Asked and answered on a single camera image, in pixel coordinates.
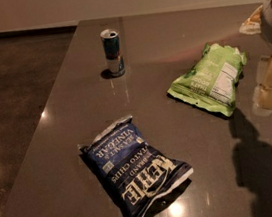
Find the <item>Red Bull can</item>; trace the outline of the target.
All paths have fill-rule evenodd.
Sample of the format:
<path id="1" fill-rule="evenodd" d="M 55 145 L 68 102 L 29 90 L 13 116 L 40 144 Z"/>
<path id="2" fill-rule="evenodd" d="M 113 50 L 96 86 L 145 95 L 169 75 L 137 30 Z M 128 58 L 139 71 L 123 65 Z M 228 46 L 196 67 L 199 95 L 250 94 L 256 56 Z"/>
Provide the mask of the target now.
<path id="1" fill-rule="evenodd" d="M 109 28 L 103 30 L 100 36 L 108 64 L 108 71 L 110 71 L 112 77 L 120 77 L 125 73 L 125 70 L 120 48 L 119 31 Z"/>

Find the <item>green chip bag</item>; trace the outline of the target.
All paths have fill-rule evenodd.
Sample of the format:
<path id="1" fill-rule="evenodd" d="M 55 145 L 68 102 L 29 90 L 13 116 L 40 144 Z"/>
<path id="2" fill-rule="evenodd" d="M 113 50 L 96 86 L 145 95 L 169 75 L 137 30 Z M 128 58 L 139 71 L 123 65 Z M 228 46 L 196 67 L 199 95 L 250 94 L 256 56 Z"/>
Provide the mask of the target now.
<path id="1" fill-rule="evenodd" d="M 236 108 L 236 85 L 247 64 L 237 47 L 206 44 L 202 59 L 167 91 L 175 99 L 230 117 Z"/>

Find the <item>blue Kettle chip bag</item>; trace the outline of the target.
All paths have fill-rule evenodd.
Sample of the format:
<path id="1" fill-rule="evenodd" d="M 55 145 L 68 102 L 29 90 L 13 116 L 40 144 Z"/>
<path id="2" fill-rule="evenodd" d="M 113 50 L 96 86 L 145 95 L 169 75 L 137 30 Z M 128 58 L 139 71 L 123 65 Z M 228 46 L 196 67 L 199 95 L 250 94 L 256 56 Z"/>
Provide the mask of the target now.
<path id="1" fill-rule="evenodd" d="M 154 203 L 193 173 L 190 164 L 150 146 L 131 115 L 116 120 L 78 150 L 124 217 L 146 217 Z"/>

